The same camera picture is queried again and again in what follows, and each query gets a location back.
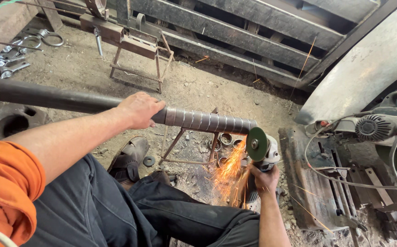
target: stone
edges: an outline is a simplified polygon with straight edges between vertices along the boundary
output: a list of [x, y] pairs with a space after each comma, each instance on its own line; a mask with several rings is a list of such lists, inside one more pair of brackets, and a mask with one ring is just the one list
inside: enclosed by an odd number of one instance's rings
[[108, 151], [108, 148], [103, 148], [103, 149], [99, 150], [99, 154], [103, 154], [107, 151]]
[[285, 227], [285, 230], [288, 231], [292, 227], [292, 225], [290, 224], [290, 222], [286, 221], [284, 223], [284, 227]]

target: grinding disc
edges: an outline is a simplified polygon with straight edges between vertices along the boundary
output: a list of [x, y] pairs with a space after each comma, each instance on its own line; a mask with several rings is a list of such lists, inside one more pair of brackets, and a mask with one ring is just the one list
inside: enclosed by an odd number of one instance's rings
[[[252, 147], [252, 141], [255, 139], [258, 141], [258, 145], [256, 149]], [[250, 158], [253, 161], [261, 161], [266, 156], [267, 149], [268, 149], [268, 142], [267, 142], [266, 133], [264, 133], [264, 131], [259, 127], [253, 127], [249, 131], [249, 134], [247, 134], [247, 138], [246, 138], [247, 154], [249, 154]]]

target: orange shirt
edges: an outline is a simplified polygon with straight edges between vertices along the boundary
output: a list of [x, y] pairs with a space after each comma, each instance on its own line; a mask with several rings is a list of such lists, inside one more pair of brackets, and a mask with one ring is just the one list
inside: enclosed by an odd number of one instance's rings
[[37, 220], [32, 201], [44, 187], [45, 174], [39, 160], [16, 143], [0, 141], [0, 232], [17, 245], [34, 234]]

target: dirt ground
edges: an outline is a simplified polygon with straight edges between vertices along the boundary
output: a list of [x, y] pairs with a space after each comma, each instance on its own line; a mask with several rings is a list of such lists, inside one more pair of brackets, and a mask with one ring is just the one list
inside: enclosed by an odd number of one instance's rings
[[[27, 61], [31, 65], [18, 71], [11, 79], [37, 83], [63, 89], [110, 95], [125, 98], [138, 91], [145, 91], [153, 97], [166, 101], [167, 105], [191, 110], [212, 111], [219, 108], [221, 114], [255, 119], [263, 130], [277, 139], [278, 129], [294, 124], [293, 119], [298, 113], [295, 103], [288, 100], [291, 90], [280, 90], [267, 86], [264, 82], [255, 81], [255, 75], [224, 65], [223, 68], [214, 65], [188, 64], [188, 60], [171, 64], [163, 83], [163, 93], [159, 94], [157, 82], [142, 77], [127, 75], [116, 71], [114, 79], [109, 79], [109, 64], [113, 60], [116, 47], [102, 43], [104, 58], [97, 52], [93, 34], [83, 32], [74, 27], [64, 26], [59, 33], [66, 40], [66, 44], [54, 48], [42, 45], [44, 52], [31, 52]], [[146, 59], [128, 51], [122, 51], [119, 65], [133, 71], [156, 75], [155, 61]], [[45, 109], [49, 117], [57, 122], [85, 114], [62, 110]], [[219, 193], [214, 191], [209, 172], [201, 165], [178, 164], [163, 162], [158, 165], [165, 127], [157, 125], [146, 130], [131, 130], [123, 132], [102, 143], [92, 154], [104, 168], [108, 168], [113, 156], [128, 140], [135, 136], [145, 136], [151, 148], [148, 155], [156, 159], [155, 165], [139, 168], [140, 176], [146, 176], [155, 169], [163, 169], [169, 175], [178, 175], [174, 187], [189, 194], [194, 199], [204, 203], [213, 203]], [[179, 132], [179, 127], [168, 127], [167, 148]], [[170, 154], [171, 158], [180, 160], [204, 161], [209, 157], [209, 149], [205, 142], [212, 138], [211, 134], [203, 132], [188, 132], [188, 139], [184, 134]], [[279, 163], [282, 176], [279, 186], [288, 189], [286, 175], [282, 162]], [[324, 239], [321, 233], [301, 231], [295, 225], [293, 211], [289, 210], [291, 201], [289, 196], [282, 196], [280, 208], [283, 220], [289, 226], [288, 234], [294, 246], [346, 247], [353, 246], [348, 230], [336, 233], [336, 241]], [[373, 210], [360, 212], [360, 218], [369, 220], [368, 237], [371, 246], [380, 246], [382, 235], [379, 223], [375, 219]], [[363, 237], [361, 246], [370, 246]], [[187, 246], [177, 240], [172, 240], [172, 246]], [[381, 246], [397, 246], [395, 243], [384, 243]]]

